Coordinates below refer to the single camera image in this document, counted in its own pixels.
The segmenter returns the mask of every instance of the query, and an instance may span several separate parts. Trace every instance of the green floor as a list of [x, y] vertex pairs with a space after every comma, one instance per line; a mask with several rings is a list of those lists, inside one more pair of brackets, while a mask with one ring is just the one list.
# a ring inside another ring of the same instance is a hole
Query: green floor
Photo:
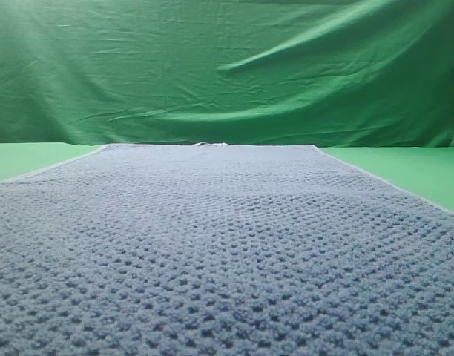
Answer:
[[[96, 146], [0, 144], [0, 181], [86, 154]], [[325, 148], [328, 154], [454, 211], [454, 148]]]

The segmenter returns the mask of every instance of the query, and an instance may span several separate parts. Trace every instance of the crocheted blanket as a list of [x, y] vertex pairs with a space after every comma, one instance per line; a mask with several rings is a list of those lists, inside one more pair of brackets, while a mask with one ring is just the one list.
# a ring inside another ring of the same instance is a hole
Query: crocheted blanket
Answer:
[[454, 355], [454, 216], [312, 146], [0, 184], [0, 355]]

